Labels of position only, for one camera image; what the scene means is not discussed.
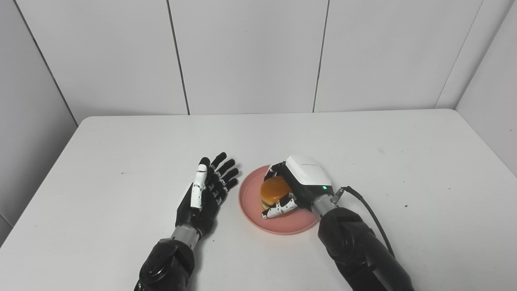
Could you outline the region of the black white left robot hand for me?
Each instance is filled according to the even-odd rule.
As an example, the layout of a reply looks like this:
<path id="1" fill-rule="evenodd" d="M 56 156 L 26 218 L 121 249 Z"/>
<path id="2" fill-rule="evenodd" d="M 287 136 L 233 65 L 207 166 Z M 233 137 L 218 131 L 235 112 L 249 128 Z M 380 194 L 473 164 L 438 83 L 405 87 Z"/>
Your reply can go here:
<path id="1" fill-rule="evenodd" d="M 235 160 L 228 159 L 226 152 L 213 160 L 203 157 L 177 209 L 175 226 L 191 227 L 199 238 L 208 235 L 214 228 L 222 203 L 238 184 L 238 173 Z"/>

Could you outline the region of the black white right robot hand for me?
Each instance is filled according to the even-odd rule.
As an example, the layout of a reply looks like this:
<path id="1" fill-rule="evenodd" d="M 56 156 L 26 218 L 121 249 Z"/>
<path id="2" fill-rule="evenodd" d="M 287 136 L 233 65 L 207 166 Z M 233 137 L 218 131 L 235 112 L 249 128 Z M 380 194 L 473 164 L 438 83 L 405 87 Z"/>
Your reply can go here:
<path id="1" fill-rule="evenodd" d="M 266 202 L 263 219 L 274 219 L 295 209 L 312 212 L 318 220 L 337 208 L 330 177 L 312 157 L 291 155 L 285 161 L 271 164 L 266 171 L 264 182 L 280 177 L 290 191 L 282 194 L 277 202 Z"/>

